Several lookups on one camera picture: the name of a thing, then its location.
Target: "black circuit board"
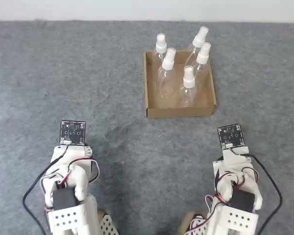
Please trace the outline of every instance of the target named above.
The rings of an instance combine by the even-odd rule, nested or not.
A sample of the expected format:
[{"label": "black circuit board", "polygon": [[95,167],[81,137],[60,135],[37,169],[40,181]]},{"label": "black circuit board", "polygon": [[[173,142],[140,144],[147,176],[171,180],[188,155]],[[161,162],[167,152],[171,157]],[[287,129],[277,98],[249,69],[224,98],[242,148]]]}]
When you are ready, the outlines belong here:
[{"label": "black circuit board", "polygon": [[241,125],[239,124],[218,127],[218,134],[222,150],[245,146]]},{"label": "black circuit board", "polygon": [[60,144],[84,145],[85,121],[62,120],[60,125]]}]

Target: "white plastic part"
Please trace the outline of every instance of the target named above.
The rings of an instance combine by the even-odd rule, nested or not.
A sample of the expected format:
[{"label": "white plastic part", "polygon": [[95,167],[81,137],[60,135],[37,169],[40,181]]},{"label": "white plastic part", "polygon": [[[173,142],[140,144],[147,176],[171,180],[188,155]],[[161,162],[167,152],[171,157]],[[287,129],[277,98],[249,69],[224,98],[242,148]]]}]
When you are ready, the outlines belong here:
[{"label": "white plastic part", "polygon": [[255,181],[255,175],[252,170],[242,172],[244,167],[254,168],[251,164],[251,158],[240,156],[239,154],[249,153],[247,146],[233,148],[233,152],[229,149],[222,151],[223,161],[213,162],[214,175],[216,176],[217,171],[219,171],[220,176],[226,172],[234,172],[233,176],[226,176],[218,183],[218,192],[221,194],[224,200],[229,200],[232,196],[232,184],[230,182],[231,178],[234,181],[237,175],[239,177],[239,182],[245,177],[245,183],[240,187],[241,190],[255,194],[255,205],[254,210],[257,211],[262,207],[263,198],[259,191],[258,185]]},{"label": "white plastic part", "polygon": [[53,235],[70,235],[70,230],[81,235],[101,235],[97,202],[91,194],[76,207],[48,212],[48,218]]},{"label": "white plastic part", "polygon": [[[51,162],[60,157],[66,149],[66,145],[59,145],[54,148],[53,156],[51,158]],[[64,157],[61,158],[55,165],[53,165],[46,174],[50,174],[55,169],[59,168],[58,166],[69,164],[71,161],[78,158],[90,158],[93,154],[91,147],[89,146],[78,146],[78,145],[69,145],[67,152]],[[91,161],[80,161],[75,163],[75,165],[79,165],[86,171],[88,177],[91,176],[92,173],[92,163]]]},{"label": "white plastic part", "polygon": [[205,42],[209,29],[205,26],[200,27],[198,34],[194,37],[193,46],[200,48]]},{"label": "white plastic part", "polygon": [[56,233],[87,224],[85,204],[48,213],[50,231]]},{"label": "white plastic part", "polygon": [[166,57],[162,62],[162,68],[165,70],[172,70],[174,66],[174,58],[175,58],[176,50],[172,47],[168,48]]},{"label": "white plastic part", "polygon": [[[65,176],[68,173],[68,165],[64,164],[62,166],[57,167],[57,173]],[[67,185],[71,188],[75,187],[75,196],[79,201],[84,201],[88,188],[88,177],[85,173],[84,168],[78,165],[72,165],[70,167],[71,171],[69,177],[67,178]],[[52,192],[57,190],[55,186],[55,182],[61,181],[62,178],[57,175],[52,178],[45,178],[43,181],[43,185],[45,188],[45,204],[48,208],[53,207],[52,202]]]},{"label": "white plastic part", "polygon": [[198,226],[199,224],[205,222],[206,219],[204,219],[202,217],[202,215],[196,215],[195,218],[193,218],[190,222],[190,226],[189,226],[189,229],[190,231],[189,232],[186,232],[184,235],[201,235],[201,234],[205,234],[206,233],[206,228],[207,228],[207,224],[204,224],[203,226],[200,226],[199,228],[197,229],[194,229],[196,226]]},{"label": "white plastic part", "polygon": [[196,62],[201,64],[201,65],[205,65],[208,62],[208,58],[209,58],[209,51],[211,48],[211,44],[210,43],[204,43],[202,45],[202,48],[200,49],[197,58],[196,58]]},{"label": "white plastic part", "polygon": [[163,54],[167,51],[166,36],[163,33],[157,35],[156,52]]},{"label": "white plastic part", "polygon": [[100,229],[102,235],[119,235],[118,230],[108,214],[106,214],[100,222]]},{"label": "white plastic part", "polygon": [[[65,145],[56,146],[54,148],[53,156],[51,161],[54,161],[61,156],[66,149]],[[53,165],[46,172],[46,175],[57,172],[62,176],[68,173],[68,164],[78,158],[88,158],[92,156],[92,149],[88,146],[75,146],[69,145],[67,152],[64,157],[61,158],[55,165]],[[67,178],[67,185],[69,187],[75,187],[75,196],[79,201],[85,200],[88,180],[91,177],[91,161],[81,161],[74,163],[70,167],[71,171]],[[45,204],[48,208],[53,207],[52,192],[57,190],[55,182],[61,181],[60,175],[56,175],[52,178],[45,178],[43,180],[43,186],[45,188]]]},{"label": "white plastic part", "polygon": [[195,86],[194,70],[192,66],[184,67],[183,86],[188,89]]},{"label": "white plastic part", "polygon": [[[214,197],[212,208],[215,208],[219,200]],[[230,230],[234,234],[254,235],[258,222],[258,215],[223,204],[217,205],[214,214],[211,216],[205,235],[228,235]]]},{"label": "white plastic part", "polygon": [[232,229],[243,234],[254,234],[258,215],[224,206],[220,212],[219,224],[226,229]]}]

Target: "black wire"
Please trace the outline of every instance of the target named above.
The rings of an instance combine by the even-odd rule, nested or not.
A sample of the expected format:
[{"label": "black wire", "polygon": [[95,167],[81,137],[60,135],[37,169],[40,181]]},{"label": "black wire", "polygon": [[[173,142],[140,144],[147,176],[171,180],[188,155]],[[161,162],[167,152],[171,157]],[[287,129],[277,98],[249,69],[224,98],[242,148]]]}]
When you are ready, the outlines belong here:
[{"label": "black wire", "polygon": [[23,203],[23,207],[25,208],[25,210],[27,211],[27,213],[29,213],[29,215],[35,220],[35,222],[37,223],[37,225],[39,226],[41,232],[43,235],[47,235],[46,234],[46,231],[44,229],[44,227],[42,226],[42,224],[39,222],[39,220],[36,218],[36,216],[33,214],[33,212],[30,211],[30,209],[28,208],[28,206],[26,205],[26,198],[27,196],[32,192],[32,190],[34,189],[35,185],[37,184],[37,182],[40,180],[40,178],[46,173],[46,171],[51,167],[53,166],[54,164],[56,164],[61,158],[63,158],[64,154],[67,152],[68,150],[68,145],[66,147],[66,149],[64,150],[63,154],[58,157],[57,159],[53,160],[48,166],[46,169],[43,170],[43,172],[41,172],[38,177],[35,179],[35,181],[33,182],[33,184],[29,187],[29,189],[27,190],[27,192],[24,194],[23,196],[23,200],[22,200],[22,203]]},{"label": "black wire", "polygon": [[268,216],[268,218],[265,220],[265,222],[263,223],[263,225],[261,226],[260,230],[258,231],[257,235],[260,235],[261,232],[264,230],[265,226],[269,223],[269,221],[271,220],[271,218],[278,212],[278,210],[281,208],[282,206],[282,202],[283,202],[283,197],[282,197],[282,193],[279,189],[279,187],[276,185],[275,181],[273,180],[273,178],[271,177],[271,175],[269,174],[269,172],[267,171],[267,169],[264,167],[264,165],[262,165],[262,163],[258,160],[258,158],[256,158],[256,156],[252,155],[252,154],[241,154],[242,156],[246,156],[246,157],[252,157],[258,164],[259,166],[261,166],[261,168],[264,170],[264,172],[267,174],[268,178],[270,179],[271,183],[273,184],[275,190],[277,191],[277,193],[279,194],[279,205],[274,209],[274,211]]}]

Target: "perforated plate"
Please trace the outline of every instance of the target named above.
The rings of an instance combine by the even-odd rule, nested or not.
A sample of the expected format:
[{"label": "perforated plate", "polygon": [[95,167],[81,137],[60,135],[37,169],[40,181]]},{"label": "perforated plate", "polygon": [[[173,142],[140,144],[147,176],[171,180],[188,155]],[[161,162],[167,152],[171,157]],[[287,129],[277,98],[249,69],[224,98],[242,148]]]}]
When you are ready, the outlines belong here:
[{"label": "perforated plate", "polygon": [[254,234],[258,215],[224,206],[221,210],[220,223],[232,230],[246,234]]},{"label": "perforated plate", "polygon": [[86,225],[85,204],[62,210],[50,211],[49,224],[52,233],[68,229],[74,229]]},{"label": "perforated plate", "polygon": [[119,235],[118,230],[114,227],[111,217],[106,214],[100,222],[102,235]]},{"label": "perforated plate", "polygon": [[198,229],[192,230],[199,224],[203,223],[205,219],[202,215],[194,215],[193,219],[191,220],[191,223],[189,224],[188,230],[185,235],[205,235],[206,234],[206,224],[200,226]]}]

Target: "white wall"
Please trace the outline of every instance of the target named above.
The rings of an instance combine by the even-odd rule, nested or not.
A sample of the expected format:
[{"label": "white wall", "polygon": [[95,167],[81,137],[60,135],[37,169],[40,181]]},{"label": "white wall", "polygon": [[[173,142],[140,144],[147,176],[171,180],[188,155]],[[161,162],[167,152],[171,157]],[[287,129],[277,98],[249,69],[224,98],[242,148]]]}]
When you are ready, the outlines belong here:
[{"label": "white wall", "polygon": [[0,0],[0,20],[294,22],[294,0]]}]

